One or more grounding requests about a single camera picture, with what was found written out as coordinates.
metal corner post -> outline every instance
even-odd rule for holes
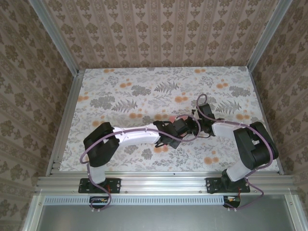
[[[63,156],[64,150],[65,150],[65,144],[67,141],[70,126],[72,124],[74,111],[75,111],[76,103],[78,100],[79,91],[82,85],[82,79],[83,79],[84,73],[85,73],[85,70],[80,70],[78,73],[78,76],[73,79],[72,87],[69,92],[66,105],[65,105],[65,109],[64,109],[64,113],[63,113],[63,117],[60,123],[59,131],[58,131],[56,140],[54,142],[50,161],[49,161],[48,168],[46,171],[46,176],[50,175],[54,161],[59,160]]]
[[[43,210],[45,196],[33,196],[28,215],[25,220],[23,231],[36,231],[39,225],[39,219]]]
[[[29,0],[33,9],[37,13],[39,19],[43,23],[45,30],[48,32],[53,43],[61,54],[63,60],[65,61],[67,67],[71,71],[73,77],[77,76],[78,64],[73,58],[69,48],[64,42],[61,32],[55,25],[55,22],[52,20],[51,16],[48,13],[46,6],[44,5],[43,0]]]
[[[308,222],[305,217],[305,212],[300,203],[298,195],[287,194],[285,200],[292,218],[292,222],[296,231],[307,231]]]
[[[249,71],[252,72],[254,70],[291,3],[292,0],[281,0],[278,2],[273,15],[266,25],[264,32],[248,61],[247,67]]]

perforated metal strip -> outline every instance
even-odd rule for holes
[[[44,205],[89,205],[90,196],[46,196]],[[112,205],[223,205],[223,196],[113,196]]]

gray panel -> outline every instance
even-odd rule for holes
[[[245,204],[252,196],[243,198]],[[115,205],[91,212],[86,205],[44,206],[39,231],[293,231],[284,196],[265,196],[246,209],[221,205]]]

black bracket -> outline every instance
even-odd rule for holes
[[[121,179],[120,178],[106,178],[103,183],[98,184],[106,189],[109,193],[120,193]],[[78,193],[104,193],[103,190],[94,186],[89,178],[80,179]]]
[[[228,188],[228,190],[223,186],[221,182],[221,177],[211,177],[206,178],[206,190],[208,193],[249,193],[250,188],[246,186],[246,181],[244,179],[238,180],[236,182],[236,187]]]
[[[237,208],[241,203],[241,198],[240,196],[224,196],[223,201],[225,203],[223,205],[225,208]]]
[[[109,200],[108,196],[91,196],[89,198],[89,204],[90,205],[92,204],[92,207],[95,209],[101,209],[105,207],[108,200]]]

table surface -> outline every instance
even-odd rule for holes
[[[83,140],[101,123],[137,127],[172,120],[195,108],[206,93],[216,118],[264,123],[246,67],[160,67],[87,69],[61,163],[61,171],[86,171],[79,157]],[[199,138],[155,148],[140,144],[118,148],[109,171],[222,171],[239,160],[236,143],[227,138]],[[266,170],[278,171],[277,162]]]

